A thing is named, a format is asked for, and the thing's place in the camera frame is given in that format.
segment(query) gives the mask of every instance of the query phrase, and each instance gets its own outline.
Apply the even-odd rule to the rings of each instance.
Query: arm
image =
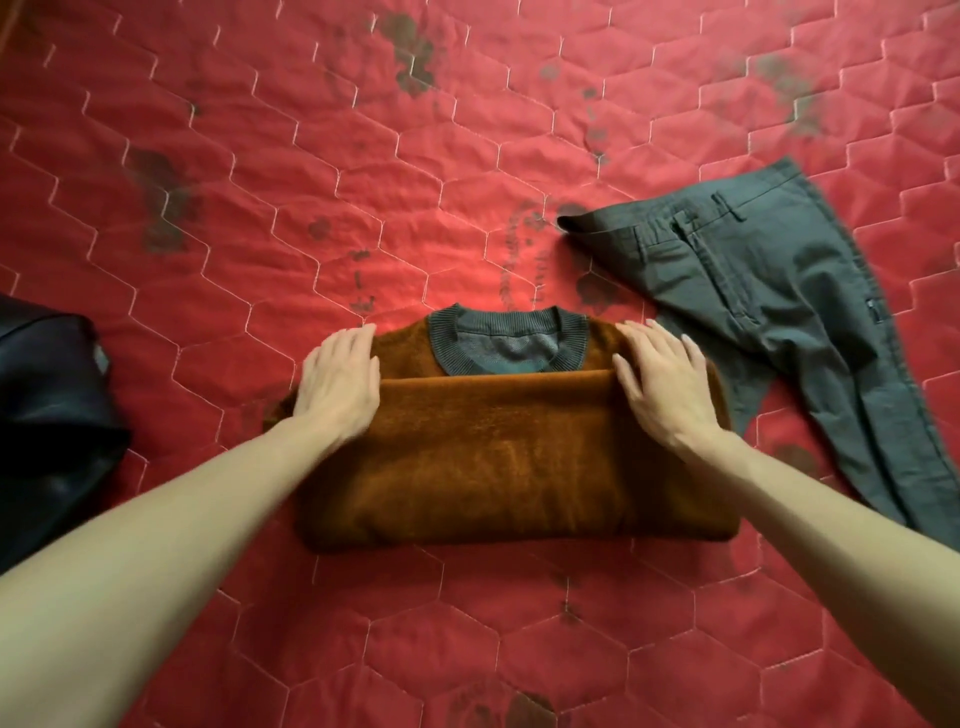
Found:
[[[712,483],[790,562],[857,647],[935,726],[960,715],[960,554],[719,427],[696,345],[656,322],[620,330],[614,366],[643,428]]]
[[[0,577],[0,725],[113,725],[253,534],[379,404],[373,326],[303,363],[294,417]]]

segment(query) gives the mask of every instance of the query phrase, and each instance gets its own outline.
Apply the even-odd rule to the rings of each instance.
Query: forearm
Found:
[[[946,726],[960,715],[960,554],[732,433],[687,442],[682,457],[783,554],[927,719]]]
[[[335,440],[310,420],[286,420],[0,578],[0,724],[118,719]]]

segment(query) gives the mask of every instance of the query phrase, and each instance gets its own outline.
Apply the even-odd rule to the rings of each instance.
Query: folded sweater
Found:
[[[636,423],[612,370],[630,351],[611,324],[454,305],[375,337],[372,353],[382,383],[370,429],[298,491],[298,529],[317,551],[737,531],[735,513]]]

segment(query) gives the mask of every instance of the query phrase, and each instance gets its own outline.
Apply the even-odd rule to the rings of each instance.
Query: red fabric surface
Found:
[[[121,502],[252,437],[337,328],[649,315],[558,210],[791,154],[960,454],[958,28],[950,0],[36,0],[0,62],[0,289],[102,332]],[[785,389],[749,438],[843,487]],[[318,559],[283,511],[127,725],[923,722],[749,525]]]

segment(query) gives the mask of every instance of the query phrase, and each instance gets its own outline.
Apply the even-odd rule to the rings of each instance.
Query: hand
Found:
[[[294,417],[334,428],[341,442],[359,437],[380,405],[380,360],[370,357],[375,324],[330,334],[303,360]]]
[[[613,356],[613,367],[648,435],[677,450],[720,429],[710,398],[707,360],[689,336],[678,339],[652,319],[646,326],[628,321],[616,327],[630,344],[640,382],[619,354]]]

